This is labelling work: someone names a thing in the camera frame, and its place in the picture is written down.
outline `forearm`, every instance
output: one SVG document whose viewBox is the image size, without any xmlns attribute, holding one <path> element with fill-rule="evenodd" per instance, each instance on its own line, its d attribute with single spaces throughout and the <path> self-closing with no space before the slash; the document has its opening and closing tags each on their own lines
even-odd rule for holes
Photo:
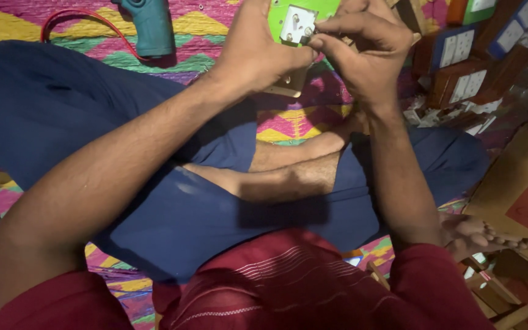
<svg viewBox="0 0 528 330">
<path fill-rule="evenodd" d="M 441 245 L 437 208 L 396 101 L 368 111 L 378 205 L 395 238 Z"/>
<path fill-rule="evenodd" d="M 0 236 L 47 249 L 84 244 L 128 206 L 194 132 L 234 101 L 203 79 L 59 163 L 6 215 Z"/>
</svg>

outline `hand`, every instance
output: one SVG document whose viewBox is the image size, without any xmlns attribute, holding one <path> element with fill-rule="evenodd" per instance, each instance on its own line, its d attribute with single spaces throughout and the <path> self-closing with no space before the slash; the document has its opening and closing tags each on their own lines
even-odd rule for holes
<svg viewBox="0 0 528 330">
<path fill-rule="evenodd" d="M 261 92 L 282 76 L 308 67 L 319 55 L 308 46 L 276 43 L 268 26 L 270 0 L 244 0 L 233 18 L 221 56 L 209 75 L 243 96 Z"/>
<path fill-rule="evenodd" d="M 316 23 L 320 32 L 344 34 L 357 51 L 329 34 L 309 42 L 340 71 L 348 91 L 369 109 L 397 99 L 397 78 L 413 34 L 384 0 L 344 0 L 335 17 Z"/>
</svg>

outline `red wire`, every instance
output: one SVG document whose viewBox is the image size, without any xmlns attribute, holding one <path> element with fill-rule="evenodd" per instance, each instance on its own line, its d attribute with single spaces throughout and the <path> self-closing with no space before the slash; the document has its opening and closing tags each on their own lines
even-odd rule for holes
<svg viewBox="0 0 528 330">
<path fill-rule="evenodd" d="M 109 20 L 107 20 L 106 18 L 104 18 L 103 16 L 99 15 L 98 13 L 94 12 L 94 11 L 90 11 L 88 9 L 78 9 L 78 8 L 68 8 L 68 9 L 62 9 L 62 10 L 59 10 L 55 13 L 53 13 L 52 15 L 48 16 L 48 18 L 44 21 L 44 24 L 42 24 L 42 29 L 40 30 L 40 42 L 48 42 L 48 38 L 47 38 L 47 35 L 46 35 L 46 32 L 48 30 L 48 25 L 50 25 L 50 22 L 55 18 L 57 17 L 58 15 L 62 14 L 62 13 L 65 13 L 65 12 L 81 12 L 81 13 L 85 13 L 87 15 L 90 15 L 92 17 L 95 17 L 95 18 L 98 18 L 100 19 L 102 22 L 104 22 L 105 24 L 109 25 L 109 27 L 115 31 L 115 33 L 117 35 L 120 36 L 121 40 L 123 40 L 123 42 L 126 44 L 127 48 L 130 50 L 130 52 L 136 56 L 137 59 L 141 60 L 141 61 L 149 61 L 148 59 L 145 59 L 141 56 L 138 55 L 138 53 L 136 52 L 136 49 L 134 49 L 130 42 L 126 39 L 126 37 L 119 31 L 119 29 L 113 25 Z"/>
</svg>

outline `hairy leg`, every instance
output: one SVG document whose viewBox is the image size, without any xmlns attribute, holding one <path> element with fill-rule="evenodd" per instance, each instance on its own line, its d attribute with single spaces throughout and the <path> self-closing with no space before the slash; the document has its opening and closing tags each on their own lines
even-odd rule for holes
<svg viewBox="0 0 528 330">
<path fill-rule="evenodd" d="M 365 113 L 356 112 L 332 130 L 312 137 L 298 146 L 279 146 L 256 141 L 256 152 L 249 172 L 271 171 L 336 153 L 347 146 L 350 142 L 351 133 L 367 134 L 368 131 Z"/>
<path fill-rule="evenodd" d="M 241 173 L 185 164 L 183 167 L 253 203 L 281 203 L 328 194 L 333 190 L 340 153 L 302 161 L 280 169 Z"/>
</svg>

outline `green board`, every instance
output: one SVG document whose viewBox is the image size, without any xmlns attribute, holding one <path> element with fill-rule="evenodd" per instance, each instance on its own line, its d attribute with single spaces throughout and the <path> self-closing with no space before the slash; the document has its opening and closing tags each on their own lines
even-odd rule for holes
<svg viewBox="0 0 528 330">
<path fill-rule="evenodd" d="M 274 41 L 284 43 L 281 40 L 281 31 L 284 19 L 289 11 L 289 6 L 298 6 L 319 12 L 317 19 L 330 18 L 336 14 L 340 0 L 270 0 L 270 12 L 268 13 L 268 25 Z"/>
<path fill-rule="evenodd" d="M 494 9 L 496 8 L 496 5 L 487 9 L 483 9 L 481 11 L 471 12 L 470 9 L 472 8 L 475 1 L 476 0 L 468 0 L 466 6 L 466 13 L 464 14 L 463 25 L 470 25 L 476 22 L 480 22 L 481 20 L 489 19 L 490 17 L 492 17 L 492 14 L 494 14 Z"/>
</svg>

